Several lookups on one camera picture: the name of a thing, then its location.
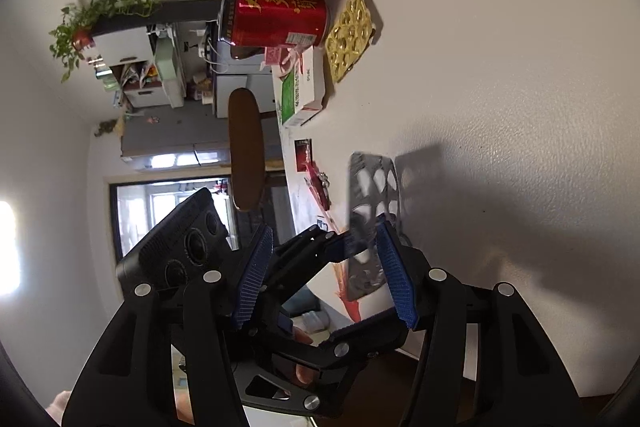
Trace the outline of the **pink red pen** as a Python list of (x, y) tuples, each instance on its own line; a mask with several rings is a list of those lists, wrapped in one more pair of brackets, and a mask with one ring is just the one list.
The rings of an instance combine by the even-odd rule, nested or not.
[(305, 162), (305, 181), (318, 206), (322, 210), (329, 210), (331, 208), (329, 180), (313, 160)]

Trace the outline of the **red sachet wrapper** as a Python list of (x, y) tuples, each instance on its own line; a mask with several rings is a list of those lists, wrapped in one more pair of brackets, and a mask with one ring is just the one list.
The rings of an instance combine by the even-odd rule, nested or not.
[(312, 161), (311, 139), (294, 141), (295, 165), (297, 172), (304, 172)]

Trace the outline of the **gold blister pack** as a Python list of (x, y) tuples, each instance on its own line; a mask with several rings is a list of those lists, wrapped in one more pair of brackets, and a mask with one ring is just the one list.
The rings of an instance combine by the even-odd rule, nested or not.
[(359, 61), (375, 32), (366, 0), (347, 0), (324, 43), (331, 80), (339, 83)]

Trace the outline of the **glass sliding door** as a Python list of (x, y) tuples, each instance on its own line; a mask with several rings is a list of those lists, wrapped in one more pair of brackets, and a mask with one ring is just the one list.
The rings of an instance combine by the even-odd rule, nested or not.
[(171, 210), (201, 188), (206, 188), (212, 194), (233, 249), (247, 245), (261, 223), (273, 229), (274, 243), (277, 245), (295, 235), (288, 187), (282, 172), (267, 176), (259, 206), (247, 212), (235, 208), (233, 187), (228, 176), (119, 183), (108, 188), (108, 215), (115, 260), (125, 257)]

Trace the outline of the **near wooden chair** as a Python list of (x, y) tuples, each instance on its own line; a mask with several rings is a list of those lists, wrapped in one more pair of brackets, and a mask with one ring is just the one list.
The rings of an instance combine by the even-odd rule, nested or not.
[(228, 127), (233, 202), (247, 212), (259, 205), (266, 176), (262, 118), (252, 91), (240, 88), (230, 94)]

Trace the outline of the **green white medicine box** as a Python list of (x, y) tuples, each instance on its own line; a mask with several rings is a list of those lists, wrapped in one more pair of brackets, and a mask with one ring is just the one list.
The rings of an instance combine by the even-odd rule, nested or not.
[(306, 49), (281, 81), (281, 122), (285, 128), (302, 127), (322, 111), (326, 94), (323, 50)]

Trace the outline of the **standing red drink can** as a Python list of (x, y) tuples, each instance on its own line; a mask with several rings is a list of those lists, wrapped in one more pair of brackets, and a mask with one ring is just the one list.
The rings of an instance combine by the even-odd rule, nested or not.
[(318, 46), (329, 25), (324, 0), (222, 0), (218, 39), (246, 48)]

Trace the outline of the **hanging green plant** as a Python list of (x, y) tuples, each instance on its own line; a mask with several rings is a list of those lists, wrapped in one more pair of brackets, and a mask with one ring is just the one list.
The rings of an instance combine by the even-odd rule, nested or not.
[(49, 51), (63, 67), (61, 82), (70, 76), (85, 60), (91, 31), (99, 20), (111, 20), (116, 16), (150, 17), (160, 6), (160, 0), (85, 0), (66, 4), (61, 9), (61, 21), (49, 36), (53, 42)]

